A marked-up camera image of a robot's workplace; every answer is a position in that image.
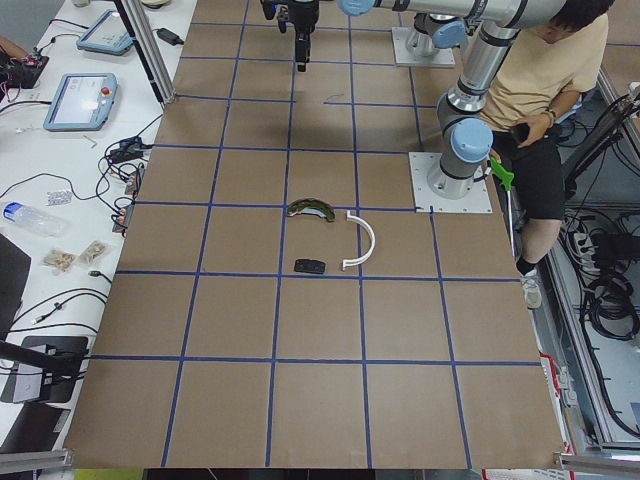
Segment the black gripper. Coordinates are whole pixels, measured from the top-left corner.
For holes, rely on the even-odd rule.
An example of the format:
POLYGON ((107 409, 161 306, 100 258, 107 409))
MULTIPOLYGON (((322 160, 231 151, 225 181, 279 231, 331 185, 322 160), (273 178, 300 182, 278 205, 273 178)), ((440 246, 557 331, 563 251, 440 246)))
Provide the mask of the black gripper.
POLYGON ((281 33, 288 24, 295 30, 295 62, 298 72, 306 71, 311 52, 311 34, 319 20, 319 1, 262 0, 260 2, 267 20, 277 19, 281 33))

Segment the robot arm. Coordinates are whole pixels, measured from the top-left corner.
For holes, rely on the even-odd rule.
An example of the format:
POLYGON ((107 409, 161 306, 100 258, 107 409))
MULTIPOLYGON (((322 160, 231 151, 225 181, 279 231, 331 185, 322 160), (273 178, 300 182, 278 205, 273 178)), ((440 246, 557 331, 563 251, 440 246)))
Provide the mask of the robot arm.
POLYGON ((415 57, 429 57, 441 50, 465 50, 468 35, 465 22, 451 15, 416 13, 405 48, 415 57))
POLYGON ((444 140, 439 163, 427 175, 429 188, 448 200, 464 198, 474 184, 479 165, 489 158, 493 134, 478 118, 486 92, 520 30, 554 17, 562 1, 339 1, 349 16, 374 8, 424 15, 448 15, 464 22, 480 20, 457 83, 440 99, 437 116, 444 140))

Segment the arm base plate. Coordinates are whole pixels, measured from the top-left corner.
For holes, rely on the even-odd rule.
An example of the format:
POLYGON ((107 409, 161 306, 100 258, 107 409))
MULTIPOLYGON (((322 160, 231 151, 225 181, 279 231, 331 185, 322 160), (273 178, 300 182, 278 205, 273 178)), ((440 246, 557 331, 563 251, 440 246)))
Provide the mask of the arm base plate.
POLYGON ((481 167, 470 178, 458 180, 441 170, 440 153, 410 152, 408 157, 416 212, 493 213, 481 167))
POLYGON ((395 64, 405 67, 453 68, 453 50, 437 48, 431 37, 413 27, 393 27, 395 64))

